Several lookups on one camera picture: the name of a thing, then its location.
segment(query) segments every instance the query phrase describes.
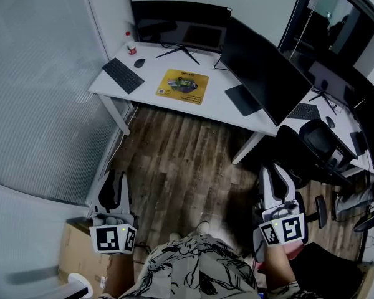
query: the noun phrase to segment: keyboard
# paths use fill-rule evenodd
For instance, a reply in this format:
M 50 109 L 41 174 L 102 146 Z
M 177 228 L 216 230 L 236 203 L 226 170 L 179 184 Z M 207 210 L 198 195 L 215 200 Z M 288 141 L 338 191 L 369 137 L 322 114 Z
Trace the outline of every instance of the keyboard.
M 288 118 L 296 118 L 298 120 L 315 120 L 321 119 L 317 107 L 313 104 L 299 103 L 291 112 Z
M 128 94 L 131 94 L 136 88 L 144 83 L 144 80 L 141 77 L 130 70 L 116 57 L 105 64 L 102 69 L 106 71 L 106 73 L 108 73 L 108 75 Z

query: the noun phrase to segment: computer mouse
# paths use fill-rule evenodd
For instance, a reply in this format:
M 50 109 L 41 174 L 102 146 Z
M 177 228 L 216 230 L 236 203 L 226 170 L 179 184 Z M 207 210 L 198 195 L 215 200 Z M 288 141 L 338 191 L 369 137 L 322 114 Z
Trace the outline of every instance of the computer mouse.
M 145 62 L 145 59 L 138 59 L 136 62 L 135 62 L 135 67 L 136 68 L 140 68 L 144 65 L 144 62 Z
M 327 124 L 328 124 L 329 128 L 335 128 L 335 123 L 329 116 L 326 116 L 325 120 L 327 121 Z

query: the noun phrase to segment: laminate floor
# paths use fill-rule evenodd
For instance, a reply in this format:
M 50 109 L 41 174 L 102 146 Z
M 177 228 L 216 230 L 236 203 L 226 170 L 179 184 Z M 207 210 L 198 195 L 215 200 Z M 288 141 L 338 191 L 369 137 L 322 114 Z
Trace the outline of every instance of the laminate floor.
M 211 234 L 222 238 L 239 253 L 252 246 L 251 207 L 257 186 L 256 154 L 238 165 L 231 157 L 251 135 L 236 126 L 197 116 L 140 105 L 130 123 L 130 136 L 119 147 L 112 168 L 126 171 L 132 211 L 139 216 L 136 243 L 151 249 L 168 242 L 171 232 L 186 235 L 206 219 Z M 360 190 L 363 178 L 356 178 Z M 308 214 L 315 211 L 315 197 L 338 187 L 311 182 L 301 190 Z M 357 215 L 362 210 L 349 213 Z M 356 260 L 362 239 L 352 228 L 359 217 L 331 221 L 323 229 L 309 224 L 310 241 L 340 257 Z M 135 248 L 135 274 L 146 258 Z

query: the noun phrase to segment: yellow mouse pad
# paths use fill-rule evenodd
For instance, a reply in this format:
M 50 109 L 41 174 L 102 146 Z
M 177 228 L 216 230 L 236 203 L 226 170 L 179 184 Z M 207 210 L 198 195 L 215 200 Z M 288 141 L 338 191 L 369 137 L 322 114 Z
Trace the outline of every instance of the yellow mouse pad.
M 206 75 L 169 69 L 156 94 L 199 105 L 204 99 L 208 81 Z

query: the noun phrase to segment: desk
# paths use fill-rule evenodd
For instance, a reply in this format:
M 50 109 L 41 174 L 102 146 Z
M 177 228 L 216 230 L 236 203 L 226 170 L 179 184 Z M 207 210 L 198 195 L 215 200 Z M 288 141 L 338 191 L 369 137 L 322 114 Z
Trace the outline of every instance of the desk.
M 167 50 L 169 49 L 163 48 L 160 45 L 144 43 L 137 44 L 137 54 L 135 55 L 129 55 L 125 46 L 120 49 L 115 57 L 145 81 L 144 84 L 139 86 L 131 94 L 127 94 L 104 71 L 98 75 L 89 88 L 90 92 L 99 95 L 101 101 L 125 135 L 129 135 L 130 130 L 115 108 L 111 99 L 112 97 L 146 103 L 157 107 L 169 108 L 170 110 L 198 115 L 253 131 L 254 133 L 252 136 L 239 150 L 237 155 L 233 157 L 233 164 L 238 164 L 238 162 L 240 162 L 240 160 L 242 160 L 243 157 L 245 157 L 245 155 L 247 155 L 265 135 L 276 136 L 279 128 L 274 125 L 264 110 L 259 110 L 249 116 L 242 116 L 236 106 L 225 94 L 225 90 L 241 83 L 231 72 L 214 69 L 214 65 L 219 59 L 219 54 L 198 50 L 194 53 L 194 57 L 201 65 L 195 63 L 183 52 L 175 52 L 158 59 L 155 58 L 157 55 L 160 55 Z M 146 61 L 144 66 L 138 69 L 135 68 L 133 64 L 140 58 L 144 58 Z M 156 95 L 156 90 L 168 69 L 184 70 L 209 76 L 206 93 L 201 105 L 174 100 L 172 98 L 159 97 Z M 309 92 L 302 100 L 302 103 L 309 103 L 309 99 L 314 95 L 315 93 Z M 341 113 L 338 113 L 338 115 L 335 116 L 322 98 L 318 98 L 311 103 L 317 105 L 321 119 L 324 122 L 326 116 L 333 119 L 335 122 L 335 128 L 333 131 L 353 152 L 355 152 L 350 133 L 359 131 L 360 129 L 358 123 L 353 119 L 350 112 L 347 109 L 344 109 Z M 307 121 L 305 120 L 293 120 L 287 118 L 284 120 L 282 125 L 288 125 L 295 131 L 299 132 L 300 127 L 306 122 Z M 374 169 L 371 165 L 370 154 L 368 154 L 368 159 L 366 154 L 359 156 L 358 160 L 352 161 L 352 164 L 357 168 L 345 174 L 346 176 L 358 173 L 362 169 L 367 169 L 374 173 Z

